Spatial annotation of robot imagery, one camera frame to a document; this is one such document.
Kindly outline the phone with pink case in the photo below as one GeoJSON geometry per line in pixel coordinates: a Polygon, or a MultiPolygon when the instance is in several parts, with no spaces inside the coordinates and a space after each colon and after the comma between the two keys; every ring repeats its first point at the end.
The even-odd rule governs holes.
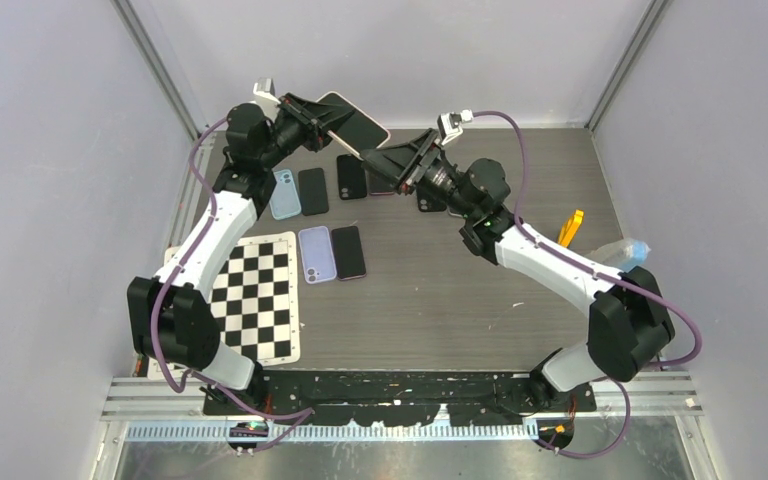
{"type": "Polygon", "coordinates": [[[340,93],[330,91],[317,102],[352,110],[349,119],[332,130],[329,136],[354,157],[360,159],[363,151],[380,148],[390,140],[391,134],[386,128],[340,93]]]}

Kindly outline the black camera-hole case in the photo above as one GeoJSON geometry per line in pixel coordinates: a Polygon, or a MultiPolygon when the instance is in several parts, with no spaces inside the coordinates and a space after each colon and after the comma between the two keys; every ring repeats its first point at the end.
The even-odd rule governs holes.
{"type": "Polygon", "coordinates": [[[341,200],[357,200],[368,195],[362,162],[352,155],[336,158],[338,194],[341,200]]]}

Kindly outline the light blue case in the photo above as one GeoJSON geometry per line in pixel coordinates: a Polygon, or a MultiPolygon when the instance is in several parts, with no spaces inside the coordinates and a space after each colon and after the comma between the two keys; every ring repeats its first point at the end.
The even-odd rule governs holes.
{"type": "Polygon", "coordinates": [[[299,215],[302,207],[292,171],[276,171],[274,177],[276,185],[269,202],[272,217],[280,221],[299,215]]]}

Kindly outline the phone with lilac case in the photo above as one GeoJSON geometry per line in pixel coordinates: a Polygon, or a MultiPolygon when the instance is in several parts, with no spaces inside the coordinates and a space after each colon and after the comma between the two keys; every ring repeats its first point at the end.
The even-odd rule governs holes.
{"type": "Polygon", "coordinates": [[[331,241],[337,278],[345,281],[365,277],[367,268],[358,227],[333,229],[331,241]]]}

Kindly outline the lilac case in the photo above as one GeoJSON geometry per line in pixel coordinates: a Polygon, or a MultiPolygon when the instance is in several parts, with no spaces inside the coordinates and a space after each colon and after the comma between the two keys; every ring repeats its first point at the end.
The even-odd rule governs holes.
{"type": "Polygon", "coordinates": [[[333,281],[337,277],[330,230],[326,226],[298,232],[304,280],[310,284],[333,281]]]}

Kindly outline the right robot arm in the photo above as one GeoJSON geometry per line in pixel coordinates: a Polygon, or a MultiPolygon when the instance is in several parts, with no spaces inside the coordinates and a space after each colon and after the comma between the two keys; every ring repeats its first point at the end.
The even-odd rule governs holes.
{"type": "Polygon", "coordinates": [[[365,149],[360,159],[396,193],[418,192],[460,214],[460,235],[472,254],[531,278],[586,316],[586,338],[531,371],[531,397],[540,408],[556,410],[571,390],[602,377],[630,381],[673,340],[675,328],[654,275],[643,267],[623,272],[599,264],[524,223],[505,205],[510,186],[499,162],[479,158],[460,171],[433,130],[365,149]]]}

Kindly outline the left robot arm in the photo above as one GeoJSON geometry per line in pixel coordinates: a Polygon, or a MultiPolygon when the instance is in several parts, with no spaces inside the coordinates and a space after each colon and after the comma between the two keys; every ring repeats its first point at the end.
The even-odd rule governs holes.
{"type": "Polygon", "coordinates": [[[173,258],[151,277],[135,277],[126,293],[134,348],[158,362],[168,386],[181,393],[189,376],[204,376],[229,387],[228,400],[244,414],[265,405],[267,389],[253,378],[254,361],[220,338],[208,304],[215,279],[268,206],[275,167],[300,148],[324,149],[363,116],[341,97],[312,101],[287,93],[270,102],[272,116],[257,102],[242,103],[199,137],[192,154],[218,129],[227,142],[214,182],[188,159],[208,195],[206,209],[173,258]]]}

